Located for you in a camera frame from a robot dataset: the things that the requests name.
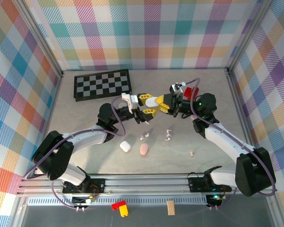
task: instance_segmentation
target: red object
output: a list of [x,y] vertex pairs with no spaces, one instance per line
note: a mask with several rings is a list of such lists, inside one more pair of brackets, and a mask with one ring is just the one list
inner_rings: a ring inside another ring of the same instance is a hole
[[124,206],[124,205],[126,205],[125,201],[117,202],[117,203],[112,204],[112,209],[117,210],[119,209],[119,207]]
[[[187,87],[185,92],[184,92],[184,94],[183,94],[183,96],[185,96],[188,100],[190,100],[191,99],[191,95],[193,94],[193,91],[194,91],[194,88],[191,89],[190,87]],[[195,95],[193,97],[193,100],[196,98],[198,92],[199,92],[199,88],[197,87]]]

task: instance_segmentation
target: plaid fabric backdrop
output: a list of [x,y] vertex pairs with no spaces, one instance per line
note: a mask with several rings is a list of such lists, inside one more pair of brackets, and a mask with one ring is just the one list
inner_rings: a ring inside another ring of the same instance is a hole
[[27,0],[27,4],[62,68],[114,70],[225,67],[260,1]]
[[41,142],[57,81],[12,0],[0,0],[0,227]]
[[235,69],[254,140],[270,152],[284,207],[284,0],[274,0]]

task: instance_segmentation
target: pink sausage toy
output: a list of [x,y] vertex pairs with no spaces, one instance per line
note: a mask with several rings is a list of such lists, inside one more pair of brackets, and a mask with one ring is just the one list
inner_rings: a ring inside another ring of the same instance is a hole
[[142,155],[146,155],[147,151],[148,151],[148,144],[147,143],[141,144],[141,146],[140,146],[140,153]]

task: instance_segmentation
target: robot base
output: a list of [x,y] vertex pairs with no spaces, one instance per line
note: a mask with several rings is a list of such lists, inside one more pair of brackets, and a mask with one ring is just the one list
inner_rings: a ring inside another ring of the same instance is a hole
[[86,193],[86,194],[93,194],[94,190],[96,194],[97,188],[99,189],[99,193],[103,193],[105,189],[105,179],[102,178],[97,178],[97,179],[90,179],[89,185],[95,185],[96,187],[85,187],[85,189],[82,191],[80,187],[75,186],[71,184],[70,182],[65,181],[63,186],[63,194],[81,194],[81,193]]
[[[224,192],[221,185],[212,185],[208,187],[202,177],[190,177],[188,179],[190,192]],[[225,192],[231,192],[231,187],[225,186]]]

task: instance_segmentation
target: wooden block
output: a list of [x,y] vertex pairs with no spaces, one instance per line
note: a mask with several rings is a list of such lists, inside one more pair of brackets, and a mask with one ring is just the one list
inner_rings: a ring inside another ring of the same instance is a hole
[[175,202],[173,200],[167,201],[167,211],[169,215],[176,215],[175,213]]

